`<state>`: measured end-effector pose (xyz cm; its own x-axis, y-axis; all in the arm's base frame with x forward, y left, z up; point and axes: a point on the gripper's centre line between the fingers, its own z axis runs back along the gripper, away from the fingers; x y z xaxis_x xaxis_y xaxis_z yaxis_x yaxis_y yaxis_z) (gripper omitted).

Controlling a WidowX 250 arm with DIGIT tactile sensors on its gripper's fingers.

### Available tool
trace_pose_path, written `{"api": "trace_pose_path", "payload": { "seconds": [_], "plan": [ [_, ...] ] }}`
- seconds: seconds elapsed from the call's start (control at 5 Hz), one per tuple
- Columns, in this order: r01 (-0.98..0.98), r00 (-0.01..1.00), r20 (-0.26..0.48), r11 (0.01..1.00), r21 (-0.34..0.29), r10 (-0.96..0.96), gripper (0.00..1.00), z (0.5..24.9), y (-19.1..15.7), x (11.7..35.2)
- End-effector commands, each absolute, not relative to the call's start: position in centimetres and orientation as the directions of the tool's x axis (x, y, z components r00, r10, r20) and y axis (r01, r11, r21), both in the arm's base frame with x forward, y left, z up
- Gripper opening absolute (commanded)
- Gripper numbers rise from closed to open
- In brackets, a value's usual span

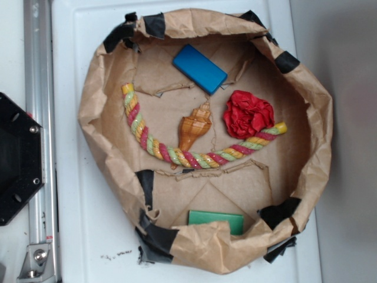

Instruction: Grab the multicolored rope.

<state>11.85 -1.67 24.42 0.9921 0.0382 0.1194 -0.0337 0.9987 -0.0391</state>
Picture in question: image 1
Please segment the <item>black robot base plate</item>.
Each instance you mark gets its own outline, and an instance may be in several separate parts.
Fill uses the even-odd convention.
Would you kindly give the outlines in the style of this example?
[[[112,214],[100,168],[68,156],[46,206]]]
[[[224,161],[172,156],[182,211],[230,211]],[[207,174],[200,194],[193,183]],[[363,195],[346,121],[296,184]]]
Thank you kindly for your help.
[[[44,184],[41,126],[1,93],[1,226],[8,225]]]

